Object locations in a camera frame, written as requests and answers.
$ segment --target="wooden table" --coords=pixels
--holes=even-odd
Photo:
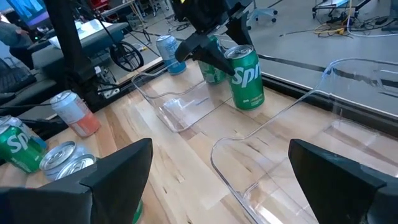
[[[189,62],[188,69],[196,70],[200,75],[196,62]],[[135,74],[129,74],[124,80]],[[48,143],[54,147],[64,141],[83,141],[95,156],[104,157],[141,138],[152,138],[154,156],[142,196],[144,216],[141,223],[250,223],[210,164],[210,152],[220,138],[246,136],[295,101],[268,89],[265,94],[266,102],[256,110],[239,111],[229,99],[188,130],[172,133],[140,93],[133,91],[96,113],[102,127],[94,135],[80,139],[71,129],[66,129],[50,138]],[[298,113],[308,114],[308,119],[319,119],[320,122],[326,114],[311,108],[298,110]],[[254,175],[255,169],[248,172],[251,168],[244,168],[242,173]],[[10,164],[0,167],[1,186],[40,187],[46,183],[41,172],[27,176]],[[286,183],[286,186],[286,190],[300,191],[296,185]],[[268,201],[268,206],[271,206],[270,211],[272,208],[280,213],[286,211],[276,201]],[[296,223],[287,216],[284,219],[285,213],[273,213],[283,223]]]

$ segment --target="can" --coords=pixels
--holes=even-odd
[[[227,50],[224,56],[235,70],[229,76],[235,106],[252,110],[262,105],[265,99],[262,86],[259,58],[251,45],[239,45]]]
[[[70,174],[76,173],[79,170],[82,170],[88,166],[93,165],[96,161],[97,161],[96,157],[91,154],[86,154],[84,156],[77,157],[74,160],[70,161],[61,169],[55,180],[59,180]]]
[[[156,40],[156,47],[171,75],[178,75],[185,71],[187,68],[185,62],[180,63],[175,58],[175,51],[178,48],[175,37],[172,35],[162,35],[158,37]]]
[[[80,137],[96,132],[101,123],[81,98],[70,90],[57,94],[50,100],[52,109]]]
[[[221,48],[221,44],[218,40],[218,38],[214,35],[210,37],[211,41],[215,41],[218,46],[218,50],[220,50],[221,53],[223,53],[223,49]],[[225,72],[221,71],[220,69],[207,64],[206,62],[198,61],[199,68],[201,71],[201,74],[203,75],[203,79],[209,84],[219,84],[222,81],[224,81],[226,74]]]
[[[39,169],[43,159],[41,146],[18,127],[4,124],[0,126],[0,157],[26,173]]]
[[[20,128],[28,137],[33,139],[37,144],[41,147],[38,148],[39,152],[44,152],[48,147],[47,143],[43,139],[41,139],[33,130],[31,130],[26,124],[24,124],[19,118],[15,118],[13,116],[7,115],[0,117],[0,125],[9,124],[14,127]]]
[[[48,180],[53,181],[70,161],[87,154],[91,153],[84,144],[67,141],[54,147],[44,156],[40,169]]]
[[[139,203],[138,203],[137,210],[136,210],[136,212],[134,214],[134,218],[132,220],[132,224],[138,223],[139,219],[141,218],[142,211],[144,210],[144,206],[142,204],[143,204],[143,202],[142,202],[142,200],[140,200]]]

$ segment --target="computer screen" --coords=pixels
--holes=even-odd
[[[29,27],[43,26],[50,21],[43,0],[7,0]]]

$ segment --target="transparent container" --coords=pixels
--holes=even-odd
[[[187,69],[178,75],[171,75],[163,67],[132,78],[134,86],[173,132],[188,129],[231,98],[226,79],[219,84],[207,84],[198,63],[186,63]]]
[[[386,85],[394,80],[397,63],[335,61],[312,91],[257,130],[220,139],[211,163],[255,223],[318,223],[290,165],[289,141],[302,139],[397,177],[398,88]]]

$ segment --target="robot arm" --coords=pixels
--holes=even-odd
[[[187,18],[196,31],[178,47],[175,57],[181,62],[190,54],[194,60],[214,65],[216,68],[233,75],[234,70],[211,35],[220,27],[227,27],[226,34],[237,44],[251,44],[246,21],[248,12],[244,12],[252,0],[172,0],[172,7],[178,20]]]

